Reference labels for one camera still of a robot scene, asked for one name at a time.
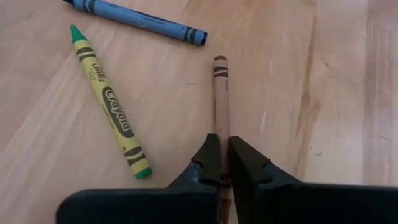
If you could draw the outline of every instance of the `crayola logo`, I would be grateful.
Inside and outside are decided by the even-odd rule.
[[[122,108],[116,99],[116,96],[110,87],[105,87],[102,89],[102,97],[105,101],[105,105],[109,111],[113,123],[119,130],[119,133],[126,138],[131,138],[134,136],[130,124],[128,123],[126,116],[123,113]]]

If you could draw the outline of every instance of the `blue crayon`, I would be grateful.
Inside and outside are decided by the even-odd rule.
[[[203,46],[207,33],[176,22],[161,19],[126,7],[101,0],[64,0],[74,8],[118,22],[123,22],[153,32],[174,37],[191,44]]]

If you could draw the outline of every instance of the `green wax tip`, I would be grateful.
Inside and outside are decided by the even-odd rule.
[[[151,169],[150,167],[148,167],[148,168],[146,168],[146,169],[144,169],[144,170],[138,172],[138,173],[136,174],[136,178],[137,178],[137,179],[145,178],[145,177],[150,176],[151,173],[152,173],[152,169]]]
[[[70,33],[72,35],[72,43],[74,44],[78,40],[87,40],[86,37],[81,34],[80,30],[75,25],[70,26]]]

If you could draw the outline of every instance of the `yellow crayon wrapper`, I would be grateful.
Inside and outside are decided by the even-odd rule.
[[[73,46],[133,174],[137,178],[150,175],[152,170],[150,169],[149,162],[123,113],[119,101],[93,49],[87,40],[78,40],[73,43]]]

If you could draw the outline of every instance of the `wooden surface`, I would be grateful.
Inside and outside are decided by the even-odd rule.
[[[301,180],[398,185],[396,0],[112,2],[206,30],[206,46],[61,0],[0,0],[0,223],[53,223],[82,189],[168,185],[213,130],[216,55],[228,57],[232,135]],[[96,50],[150,179],[118,149],[70,24]]]

